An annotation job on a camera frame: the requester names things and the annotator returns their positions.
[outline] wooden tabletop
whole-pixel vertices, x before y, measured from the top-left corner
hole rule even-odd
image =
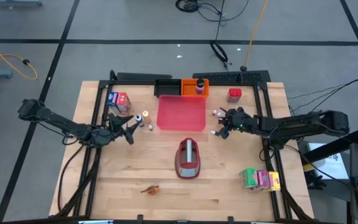
[[[90,123],[98,82],[83,82],[74,121]],[[132,102],[132,113],[147,110],[153,131],[137,128],[135,144],[119,138],[102,148],[101,162],[93,201],[92,218],[131,219],[143,214],[145,220],[204,220],[224,221],[233,216],[236,221],[273,221],[272,202],[267,192],[241,188],[239,172],[246,168],[265,169],[259,160],[262,148],[260,136],[232,132],[224,140],[210,133],[221,125],[212,110],[242,106],[246,113],[257,114],[252,87],[242,86],[238,103],[227,103],[229,86],[211,86],[206,100],[206,127],[202,132],[166,131],[157,126],[158,98],[152,85],[114,85],[114,91],[124,91]],[[268,83],[273,116],[289,116],[287,98],[282,83]],[[260,92],[265,114],[263,93]],[[200,149],[200,176],[192,180],[179,179],[175,173],[175,153],[179,142],[193,138]],[[62,167],[79,148],[66,147]],[[77,189],[81,172],[83,149],[70,163],[63,178],[62,206]],[[306,214],[313,217],[308,189],[299,154],[293,149],[281,150],[287,188]],[[155,195],[141,193],[150,185],[159,185]],[[81,213],[84,214],[88,191],[83,194]],[[284,216],[281,193],[277,192],[281,217]],[[57,213],[57,188],[50,214]]]

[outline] black tray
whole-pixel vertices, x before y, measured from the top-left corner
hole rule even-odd
[[[181,80],[156,80],[154,84],[154,96],[159,98],[161,95],[181,95]]]

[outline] small toy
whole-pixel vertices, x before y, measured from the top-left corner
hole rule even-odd
[[[137,123],[139,123],[139,127],[144,126],[143,118],[141,117],[141,115],[136,115],[135,120]]]
[[[258,186],[254,187],[252,190],[262,190],[270,187],[269,173],[266,170],[257,171]]]
[[[119,109],[117,107],[117,99],[118,99],[118,94],[116,92],[110,92],[109,94],[109,99],[107,104],[110,106],[110,108],[112,109],[112,112],[115,114],[119,114]]]
[[[143,111],[142,116],[143,116],[143,120],[146,124],[150,124],[150,122],[152,122],[152,119],[149,116],[149,112]]]
[[[239,88],[230,88],[227,93],[226,100],[228,103],[237,103],[241,98],[241,89]]]
[[[117,98],[117,107],[121,114],[129,114],[131,111],[131,102],[126,93],[119,93]]]
[[[274,191],[274,190],[281,190],[280,186],[280,179],[278,178],[278,172],[270,171],[268,173],[268,179],[270,182],[270,187],[266,189],[262,189],[262,191]]]
[[[240,178],[243,188],[251,188],[258,186],[256,169],[249,168],[240,172]]]
[[[159,190],[160,190],[160,186],[151,185],[150,187],[147,187],[145,190],[141,191],[141,193],[147,192],[150,195],[155,195],[155,193],[157,193]]]

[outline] red tray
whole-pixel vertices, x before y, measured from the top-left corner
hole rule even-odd
[[[157,126],[162,130],[202,131],[205,128],[205,98],[162,95]]]

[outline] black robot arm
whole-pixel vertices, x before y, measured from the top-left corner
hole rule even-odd
[[[251,117],[242,107],[229,109],[225,117],[219,119],[223,124],[219,135],[226,139],[230,131],[247,132],[267,138],[270,147],[283,149],[291,139],[299,139],[316,134],[343,136],[349,133],[347,115],[338,111],[319,111],[286,118]]]
[[[101,147],[114,141],[116,138],[125,136],[129,144],[134,143],[132,137],[138,123],[123,129],[122,125],[127,123],[133,116],[115,116],[109,114],[109,125],[105,129],[90,124],[78,124],[46,108],[39,100],[23,100],[23,105],[18,110],[19,118],[30,122],[45,122],[62,130],[66,136],[74,136],[85,146]]]

